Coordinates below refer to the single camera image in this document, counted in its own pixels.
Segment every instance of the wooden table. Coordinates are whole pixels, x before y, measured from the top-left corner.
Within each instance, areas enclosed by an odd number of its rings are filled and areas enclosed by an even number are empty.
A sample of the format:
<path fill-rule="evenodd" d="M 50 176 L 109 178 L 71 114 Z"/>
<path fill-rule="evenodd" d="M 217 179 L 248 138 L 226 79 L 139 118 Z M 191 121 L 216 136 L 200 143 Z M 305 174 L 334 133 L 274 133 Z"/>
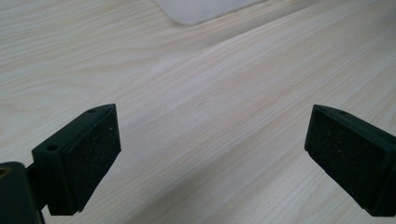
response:
<path fill-rule="evenodd" d="M 396 134 L 396 1 L 270 0 L 188 27 L 154 0 L 0 2 L 1 161 L 118 107 L 122 152 L 50 223 L 395 223 L 304 151 L 313 104 Z"/>

